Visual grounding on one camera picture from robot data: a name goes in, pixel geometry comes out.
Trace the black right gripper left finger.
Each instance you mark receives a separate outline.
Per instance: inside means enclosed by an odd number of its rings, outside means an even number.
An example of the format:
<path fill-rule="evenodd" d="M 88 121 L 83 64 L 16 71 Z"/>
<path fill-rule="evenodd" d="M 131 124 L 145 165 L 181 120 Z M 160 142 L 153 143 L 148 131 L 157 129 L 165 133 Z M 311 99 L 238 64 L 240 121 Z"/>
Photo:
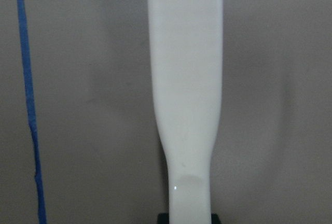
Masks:
<path fill-rule="evenodd" d="M 157 216 L 157 224 L 169 224 L 169 213 L 159 213 Z"/>

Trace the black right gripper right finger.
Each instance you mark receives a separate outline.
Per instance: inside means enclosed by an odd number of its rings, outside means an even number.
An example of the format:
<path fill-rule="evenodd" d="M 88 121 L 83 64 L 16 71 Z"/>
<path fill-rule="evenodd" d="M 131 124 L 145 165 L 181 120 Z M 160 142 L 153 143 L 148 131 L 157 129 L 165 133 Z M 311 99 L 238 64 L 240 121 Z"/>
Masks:
<path fill-rule="evenodd" d="M 211 224 L 222 224 L 219 216 L 216 213 L 211 214 Z"/>

